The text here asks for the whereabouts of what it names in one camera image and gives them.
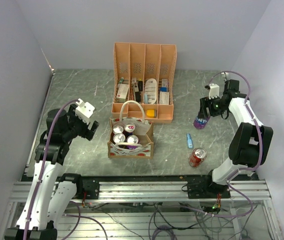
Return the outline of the purple Fanta can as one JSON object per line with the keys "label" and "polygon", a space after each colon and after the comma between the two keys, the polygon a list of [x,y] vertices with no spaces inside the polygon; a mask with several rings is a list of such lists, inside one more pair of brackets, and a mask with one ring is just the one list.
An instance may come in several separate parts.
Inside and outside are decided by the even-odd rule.
{"label": "purple Fanta can", "polygon": [[126,141],[129,143],[129,144],[139,144],[139,138],[138,138],[138,136],[136,136],[136,135],[130,135],[127,139],[126,139]]}
{"label": "purple Fanta can", "polygon": [[210,118],[201,118],[199,116],[197,116],[193,122],[193,126],[196,128],[196,129],[204,129],[206,124],[208,123]]}

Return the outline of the black and yellow can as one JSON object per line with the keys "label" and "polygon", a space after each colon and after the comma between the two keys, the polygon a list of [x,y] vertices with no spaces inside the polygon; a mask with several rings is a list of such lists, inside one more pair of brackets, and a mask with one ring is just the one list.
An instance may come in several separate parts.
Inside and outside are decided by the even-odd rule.
{"label": "black and yellow can", "polygon": [[126,136],[123,133],[116,133],[113,136],[113,141],[115,144],[124,143],[126,141]]}

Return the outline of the Red Bull can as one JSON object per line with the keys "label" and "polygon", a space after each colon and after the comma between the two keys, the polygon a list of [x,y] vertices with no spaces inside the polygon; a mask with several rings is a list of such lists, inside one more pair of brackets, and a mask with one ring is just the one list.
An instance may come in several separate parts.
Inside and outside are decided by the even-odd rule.
{"label": "Red Bull can", "polygon": [[126,133],[128,134],[133,134],[134,131],[136,129],[136,125],[134,123],[127,123],[125,126],[124,126],[124,130]]}

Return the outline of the red cola can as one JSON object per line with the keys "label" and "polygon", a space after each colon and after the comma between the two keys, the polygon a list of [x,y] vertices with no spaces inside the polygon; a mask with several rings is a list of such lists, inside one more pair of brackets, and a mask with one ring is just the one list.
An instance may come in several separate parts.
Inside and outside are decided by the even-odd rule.
{"label": "red cola can", "polygon": [[198,147],[190,154],[188,159],[189,165],[196,168],[206,159],[206,157],[207,152],[203,148]]}

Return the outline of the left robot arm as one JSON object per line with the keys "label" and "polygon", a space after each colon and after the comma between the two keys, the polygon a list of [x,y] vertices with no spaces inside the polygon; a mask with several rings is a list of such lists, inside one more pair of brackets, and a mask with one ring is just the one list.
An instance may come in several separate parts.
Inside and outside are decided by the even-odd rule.
{"label": "left robot arm", "polygon": [[16,226],[7,228],[6,240],[55,240],[57,225],[72,199],[83,195],[81,175],[65,173],[58,190],[53,191],[72,140],[76,137],[92,140],[99,126],[91,122],[95,107],[74,99],[60,109],[48,112],[46,131],[35,150],[34,175],[24,209]]}

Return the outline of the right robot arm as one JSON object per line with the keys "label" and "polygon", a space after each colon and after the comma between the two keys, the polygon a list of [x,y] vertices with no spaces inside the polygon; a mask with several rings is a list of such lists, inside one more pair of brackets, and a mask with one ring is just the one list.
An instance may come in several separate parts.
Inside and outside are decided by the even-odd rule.
{"label": "right robot arm", "polygon": [[232,114],[238,129],[231,141],[228,158],[214,170],[211,170],[202,185],[202,192],[213,198],[227,188],[227,184],[243,171],[254,172],[263,165],[270,148],[274,131],[265,126],[251,108],[247,94],[240,93],[238,80],[225,81],[224,90],[220,92],[217,84],[206,85],[208,96],[200,99],[199,116],[222,116]]}

